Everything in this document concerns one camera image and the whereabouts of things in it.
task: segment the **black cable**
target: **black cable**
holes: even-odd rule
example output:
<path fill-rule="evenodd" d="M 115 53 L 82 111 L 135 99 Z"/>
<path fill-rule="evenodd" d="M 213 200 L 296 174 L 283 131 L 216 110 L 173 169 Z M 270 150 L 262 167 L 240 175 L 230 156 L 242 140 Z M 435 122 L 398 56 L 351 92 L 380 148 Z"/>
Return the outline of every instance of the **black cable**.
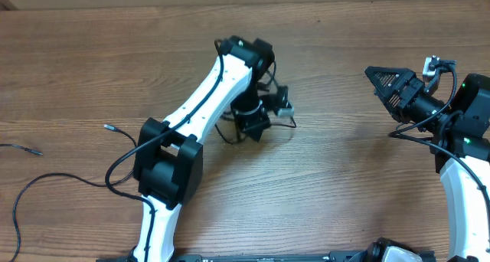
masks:
<path fill-rule="evenodd" d="M 282 127 L 288 127 L 288 128 L 296 129 L 298 126 L 296 125 L 296 121 L 294 121 L 294 118 L 293 117 L 291 117 L 291 122 L 292 122 L 292 125 L 284 124 L 284 123 L 271 123 L 270 125 L 271 126 L 282 126 Z"/>
<path fill-rule="evenodd" d="M 401 134 L 403 132 L 406 132 L 408 130 L 411 130 L 411 129 L 415 129 L 415 128 L 418 128 L 418 127 L 421 127 L 422 125 L 428 123 L 430 120 L 433 120 L 434 118 L 436 118 L 438 115 L 440 115 L 445 109 L 447 109 L 449 107 L 449 105 L 451 105 L 451 102 L 452 100 L 454 99 L 454 96 L 456 95 L 456 86 L 457 86 L 457 79 L 456 79 L 456 71 L 454 69 L 454 66 L 452 66 L 451 64 L 447 64 L 446 65 L 447 68 L 449 68 L 449 71 L 451 72 L 452 74 L 452 92 L 451 92 L 451 97 L 449 97 L 449 99 L 447 100 L 447 103 L 441 108 L 441 110 L 438 110 L 437 112 L 435 112 L 432 116 L 429 116 L 428 118 L 426 118 L 425 120 L 423 121 L 420 121 L 419 123 L 417 124 L 413 124 L 412 126 L 408 126 L 406 128 L 403 128 L 403 129 L 399 129 L 399 130 L 395 130 L 393 132 L 391 132 L 389 134 L 389 136 L 393 136 L 393 135 L 396 135 L 396 134 Z"/>
<path fill-rule="evenodd" d="M 402 127 L 403 125 L 407 125 L 407 124 L 415 124 L 415 122 L 410 121 L 410 122 L 408 122 L 408 123 L 400 123 L 400 124 L 397 126 L 397 128 L 395 128 L 395 130 L 396 130 L 396 131 L 398 131 L 398 129 L 399 129 L 400 127 Z"/>
<path fill-rule="evenodd" d="M 218 133 L 218 135 L 220 135 L 220 137 L 222 138 L 223 141 L 225 141 L 226 143 L 230 144 L 230 145 L 233 145 L 233 144 L 239 144 L 239 143 L 242 143 L 245 141 L 245 139 L 248 138 L 248 136 L 245 136 L 245 137 L 241 137 L 240 136 L 240 132 L 238 132 L 237 130 L 237 141 L 231 141 L 229 139 L 227 139 L 223 133 L 221 132 L 220 128 L 217 126 L 217 124 L 214 124 L 214 128 L 216 128 L 216 131 Z"/>
<path fill-rule="evenodd" d="M 410 140 L 410 141 L 413 141 L 413 142 L 417 142 L 417 143 L 424 144 L 426 146 L 430 146 L 430 147 L 433 147 L 435 149 L 438 149 L 440 152 L 445 153 L 446 155 L 448 155 L 449 157 L 451 157 L 452 159 L 454 159 L 455 161 L 457 161 L 468 172 L 468 174 L 473 178 L 473 180 L 475 181 L 475 183 L 479 187 L 479 190 L 482 192 L 483 199 L 485 200 L 485 206 L 486 206 L 486 209 L 487 209 L 488 236 L 490 237 L 490 198 L 488 197 L 488 192 L 487 192 L 486 186 L 483 185 L 482 181 L 472 171 L 472 169 L 469 168 L 469 166 L 467 166 L 460 158 L 458 158 L 457 156 L 455 156 L 454 154 L 452 154 L 450 151 L 447 151 L 446 149 L 444 149 L 444 148 L 442 148 L 442 147 L 440 147 L 440 146 L 438 146 L 436 144 L 433 144 L 431 142 L 427 142 L 427 141 L 424 141 L 422 139 L 418 139 L 418 138 L 415 138 L 413 136 L 407 136 L 407 135 L 404 135 L 404 134 L 392 135 L 391 137 L 394 137 L 394 138 L 397 138 L 397 139 Z"/>
<path fill-rule="evenodd" d="M 225 120 L 225 121 L 230 121 L 230 122 L 234 122 L 235 119 L 231 118 L 231 117 L 228 117 L 228 116 L 220 116 L 220 118 L 222 120 Z"/>
<path fill-rule="evenodd" d="M 109 129 L 111 131 L 114 131 L 114 132 L 117 132 L 117 133 L 122 133 L 124 136 L 127 136 L 129 139 L 131 139 L 132 143 L 134 144 L 134 146 L 136 147 L 136 141 L 126 132 L 122 131 L 121 129 L 118 129 L 114 126 L 111 126 L 111 125 L 104 125 L 104 127 L 106 127 L 106 129 Z M 12 147 L 16 147 L 16 148 L 19 148 L 17 147 L 17 145 L 0 145 L 0 146 L 12 146 Z M 94 182 L 89 182 L 87 181 L 86 179 L 84 178 L 81 178 L 79 176 L 76 176 L 76 175 L 73 175 L 73 174 L 69 174 L 69 173 L 47 173 L 47 174 L 44 174 L 44 175 L 40 175 L 38 176 L 37 178 L 33 179 L 31 182 L 29 182 L 22 190 L 21 192 L 17 195 L 17 198 L 15 199 L 15 203 L 14 203 L 14 207 L 12 209 L 12 220 L 14 222 L 14 227 L 15 227 L 15 232 L 17 233 L 17 249 L 15 250 L 15 253 L 14 253 L 14 257 L 10 260 L 10 262 L 14 262 L 15 261 L 15 258 L 17 258 L 20 250 L 21 250 L 21 231 L 20 231 L 20 228 L 18 226 L 18 222 L 17 222 L 17 205 L 18 205 L 18 202 L 21 200 L 21 197 L 22 195 L 24 194 L 24 192 L 26 190 L 28 190 L 28 188 L 33 185 L 35 182 L 39 181 L 40 179 L 43 179 L 43 178 L 47 178 L 47 177 L 54 177 L 54 176 L 61 176 L 61 177 L 68 177 L 68 178 L 75 178 L 81 182 L 85 182 L 86 184 L 88 185 L 92 185 L 92 186 L 95 186 L 97 188 L 105 188 L 106 185 L 101 185 L 101 184 L 96 184 Z M 116 186 L 116 185 L 120 185 L 124 182 L 126 182 L 128 179 L 130 179 L 132 176 L 132 170 L 131 172 L 125 177 L 125 178 L 122 178 L 120 179 L 119 181 L 117 182 L 114 182 L 113 186 Z"/>
<path fill-rule="evenodd" d="M 107 185 L 107 188 L 114 194 L 116 195 L 119 195 L 119 196 L 122 196 L 122 197 L 126 197 L 126 198 L 130 198 L 132 200 L 137 200 L 137 201 L 142 201 L 144 203 L 146 203 L 149 207 L 150 207 L 150 214 L 152 215 L 151 216 L 151 219 L 150 219 L 150 225 L 149 225 L 149 229 L 148 229 L 148 234 L 146 235 L 146 246 L 145 246 L 145 262 L 148 262 L 148 255 L 149 255 L 149 242 L 150 242 L 150 239 L 151 239 L 151 236 L 152 236 L 152 230 L 153 230 L 153 225 L 155 223 L 155 207 L 153 206 L 153 204 L 145 199 L 145 198 L 142 198 L 142 197 L 139 197 L 139 196 L 136 196 L 136 195 L 131 195 L 131 194 L 128 194 L 128 193 L 125 193 L 125 192 L 120 192 L 118 191 L 117 189 L 115 189 L 111 183 L 110 183 L 110 176 L 111 174 L 113 173 L 114 169 L 119 165 L 121 164 L 121 162 L 124 162 L 126 159 L 128 159 L 130 156 L 134 155 L 136 152 L 138 152 L 139 150 L 145 148 L 146 146 L 149 146 L 151 144 L 153 144 L 154 142 L 157 142 L 157 141 L 162 141 L 168 134 L 170 133 L 173 133 L 175 130 L 177 130 L 178 128 L 180 128 L 182 125 L 186 124 L 186 122 L 188 122 L 189 120 L 191 120 L 191 118 L 193 117 L 193 115 L 196 114 L 196 112 L 206 103 L 206 101 L 209 99 L 209 97 L 213 94 L 213 92 L 216 90 L 217 86 L 220 84 L 220 82 L 223 80 L 223 72 L 224 72 L 224 59 L 223 59 L 223 54 L 221 53 L 220 51 L 220 47 L 218 45 L 218 43 L 220 43 L 221 40 L 215 40 L 214 41 L 214 46 L 216 47 L 216 51 L 218 52 L 218 57 L 220 58 L 220 73 L 219 75 L 217 76 L 217 79 L 216 79 L 216 82 L 214 83 L 213 87 L 211 88 L 211 90 L 206 94 L 206 96 L 201 100 L 201 102 L 199 102 L 199 104 L 188 114 L 184 117 L 183 120 L 181 120 L 180 123 L 177 123 L 175 126 L 173 126 L 171 129 L 165 131 L 164 133 L 154 137 L 153 139 L 150 139 L 148 142 L 145 142 L 143 143 L 142 145 L 130 150 L 129 152 L 127 152 L 126 154 L 122 155 L 120 158 L 118 158 L 110 167 L 109 169 L 107 169 L 107 172 L 106 172 L 106 178 L 105 178 L 105 182 L 106 182 L 106 185 Z"/>
<path fill-rule="evenodd" d="M 38 155 L 38 156 L 42 156 L 43 155 L 42 152 L 39 152 L 39 151 L 34 150 L 34 149 L 27 148 L 27 147 L 23 147 L 23 146 L 20 146 L 20 145 L 17 145 L 17 144 L 3 143 L 3 144 L 0 144 L 0 147 L 14 147 L 14 148 L 22 149 L 25 152 L 29 152 L 29 153 Z"/>
<path fill-rule="evenodd" d="M 267 82 L 267 84 L 266 84 L 266 85 L 267 85 L 267 86 L 270 86 L 270 84 L 272 84 L 272 83 L 274 82 L 274 85 L 276 85 L 276 87 L 279 87 L 279 83 L 277 83 L 277 81 L 276 81 L 276 70 L 277 70 L 277 63 L 274 61 L 274 62 L 273 62 L 273 64 L 274 64 L 274 69 L 273 69 L 273 72 L 272 72 L 272 73 L 270 73 L 270 71 L 269 71 L 269 70 L 267 70 L 267 74 L 269 74 L 269 76 L 270 76 L 270 80 L 269 80 L 269 82 Z"/>

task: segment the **wooden tabletop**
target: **wooden tabletop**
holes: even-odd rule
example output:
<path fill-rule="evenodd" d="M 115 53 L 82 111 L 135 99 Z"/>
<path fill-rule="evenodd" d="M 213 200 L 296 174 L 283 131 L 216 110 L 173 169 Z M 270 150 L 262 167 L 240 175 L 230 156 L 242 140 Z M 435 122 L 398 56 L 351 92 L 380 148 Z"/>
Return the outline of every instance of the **wooden tabletop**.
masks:
<path fill-rule="evenodd" d="M 69 172 L 102 182 L 148 117 L 162 119 L 211 69 L 215 38 L 274 46 L 298 129 L 260 143 L 204 146 L 204 178 L 183 208 L 180 252 L 319 254 L 380 236 L 449 246 L 446 197 L 428 148 L 387 138 L 397 123 L 364 76 L 370 65 L 419 74 L 432 54 L 490 75 L 490 0 L 339 2 L 0 12 L 0 260 L 15 250 L 11 209 L 33 178 Z M 451 79 L 436 96 L 446 99 Z M 219 123 L 232 135 L 229 123 Z M 122 178 L 132 159 L 116 170 Z M 132 180 L 120 189 L 137 193 Z M 18 261 L 94 261 L 137 244 L 142 204 L 70 178 L 47 178 L 18 206 Z"/>

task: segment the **white arm segment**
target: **white arm segment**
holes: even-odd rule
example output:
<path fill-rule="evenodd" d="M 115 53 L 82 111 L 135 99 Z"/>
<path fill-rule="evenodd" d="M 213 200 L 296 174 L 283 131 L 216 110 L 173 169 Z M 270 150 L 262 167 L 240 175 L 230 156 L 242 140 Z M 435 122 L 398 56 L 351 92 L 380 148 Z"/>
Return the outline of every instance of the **white arm segment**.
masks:
<path fill-rule="evenodd" d="M 223 60 L 223 80 L 206 103 L 193 115 L 190 123 L 186 123 L 177 129 L 184 136 L 195 135 L 200 144 L 204 144 L 208 133 L 220 119 L 226 107 L 248 88 L 252 79 L 252 69 L 245 66 L 243 60 L 230 54 L 223 56 Z M 220 73 L 220 67 L 220 59 L 218 57 L 213 66 L 213 70 L 201 83 L 199 88 L 173 114 L 165 118 L 164 121 L 170 122 L 170 127 L 183 120 L 203 100 L 204 96 L 209 93 Z M 143 198 L 151 201 L 156 210 L 155 225 L 153 226 L 150 239 L 148 262 L 167 262 L 174 253 L 174 233 L 181 205 L 177 205 L 172 211 L 169 211 L 165 207 L 165 204 L 159 200 L 151 196 L 143 196 Z M 151 219 L 149 206 L 144 204 L 143 207 L 141 234 L 139 236 L 138 246 L 133 253 L 138 262 L 145 261 L 146 236 Z"/>
<path fill-rule="evenodd" d="M 155 223 L 153 225 L 152 237 L 150 238 L 150 249 L 148 255 L 149 261 L 169 261 L 174 254 L 174 233 L 177 227 L 178 213 L 182 205 L 177 205 L 173 210 L 168 210 L 164 203 L 153 198 L 152 196 L 143 198 L 149 200 L 155 207 Z M 143 204 L 143 222 L 141 224 L 141 233 L 139 234 L 139 243 L 133 255 L 138 262 L 145 261 L 146 235 L 150 225 L 150 207 Z"/>
<path fill-rule="evenodd" d="M 483 185 L 490 185 L 488 162 L 469 156 L 461 160 L 480 178 Z M 446 191 L 449 210 L 449 259 L 458 255 L 473 256 L 479 261 L 490 261 L 488 248 L 488 220 L 485 201 L 475 181 L 454 159 L 446 162 L 440 171 Z"/>
<path fill-rule="evenodd" d="M 211 95 L 209 100 L 196 112 L 190 123 L 181 126 L 177 131 L 184 135 L 195 135 L 198 142 L 203 144 L 214 124 L 220 119 L 227 106 L 244 92 L 252 79 L 252 69 L 245 66 L 245 62 L 231 54 L 223 56 L 224 72 L 223 80 Z M 185 101 L 173 114 L 167 116 L 164 121 L 170 122 L 170 127 L 179 123 L 190 113 L 203 97 L 209 93 L 217 76 L 220 73 L 220 59 L 216 59 L 213 70 L 202 82 L 199 88 Z"/>

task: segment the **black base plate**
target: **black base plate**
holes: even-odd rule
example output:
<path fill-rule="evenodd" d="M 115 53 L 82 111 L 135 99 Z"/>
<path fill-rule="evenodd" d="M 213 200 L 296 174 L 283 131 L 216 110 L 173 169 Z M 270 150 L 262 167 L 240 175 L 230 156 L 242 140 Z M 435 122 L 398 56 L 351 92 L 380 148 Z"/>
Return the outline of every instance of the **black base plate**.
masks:
<path fill-rule="evenodd" d="M 306 255 L 252 255 L 202 257 L 200 255 L 174 256 L 171 262 L 348 262 L 362 251 L 332 251 L 330 254 Z"/>

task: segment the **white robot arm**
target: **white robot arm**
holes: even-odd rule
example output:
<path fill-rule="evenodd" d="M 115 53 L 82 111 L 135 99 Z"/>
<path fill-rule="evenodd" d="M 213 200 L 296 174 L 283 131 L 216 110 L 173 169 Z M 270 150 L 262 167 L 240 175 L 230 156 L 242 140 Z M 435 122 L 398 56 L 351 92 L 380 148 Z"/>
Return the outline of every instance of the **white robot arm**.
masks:
<path fill-rule="evenodd" d="M 400 123 L 415 123 L 389 136 L 427 145 L 436 157 L 449 209 L 449 261 L 490 261 L 490 143 L 483 138 L 490 125 L 490 77 L 469 74 L 456 93 L 455 67 L 455 61 L 428 57 L 423 69 L 427 84 L 406 68 L 368 67 L 365 73 L 390 115 Z M 446 72 L 452 73 L 453 89 L 444 103 L 432 94 Z M 433 136 L 403 134 L 412 128 Z M 378 260 L 370 261 L 418 261 L 396 244 L 377 247 L 382 250 Z"/>
<path fill-rule="evenodd" d="M 204 144 L 207 135 L 213 128 L 214 124 L 220 119 L 224 110 L 235 100 L 239 94 L 244 92 L 251 81 L 252 69 L 245 65 L 245 62 L 231 54 L 224 56 L 224 75 L 222 83 L 209 100 L 196 112 L 191 122 L 184 124 L 176 131 L 183 136 L 194 135 L 197 142 Z M 220 72 L 220 60 L 216 59 L 213 70 L 199 86 L 191 97 L 180 106 L 173 114 L 167 116 L 164 121 L 168 121 L 172 127 L 179 123 L 190 110 L 202 100 L 202 97 L 210 91 Z M 167 209 L 166 204 L 157 198 L 150 196 L 147 198 L 155 206 L 155 225 L 150 240 L 149 260 L 151 262 L 167 262 L 174 253 L 174 233 L 177 225 L 178 214 L 181 210 L 181 204 L 173 209 Z M 144 261 L 146 236 L 149 230 L 150 209 L 144 205 L 143 223 L 139 243 L 134 250 L 134 257 L 137 261 Z"/>
<path fill-rule="evenodd" d="M 146 257 L 151 262 L 171 259 L 181 206 L 193 196 L 201 181 L 202 146 L 228 106 L 237 129 L 256 141 L 264 129 L 271 126 L 269 111 L 279 117 L 292 117 L 293 108 L 287 99 L 286 86 L 279 86 L 275 94 L 259 96 L 257 93 L 258 90 L 267 91 L 270 85 L 259 82 L 274 62 L 270 44 L 259 39 L 249 43 L 233 36 L 223 40 L 217 49 L 220 56 L 191 97 L 163 123 L 149 119 L 142 127 L 139 146 L 166 131 L 171 130 L 171 133 L 161 142 L 136 154 L 134 176 L 140 181 L 139 191 L 143 198 L 155 208 L 155 219 L 153 228 L 150 228 L 152 215 L 150 207 L 144 204 L 140 240 L 128 261 L 144 262 Z M 181 124 L 190 114 L 189 121 Z M 161 146 L 178 149 L 178 155 L 170 155 Z M 153 232 L 147 246 L 150 230 Z"/>

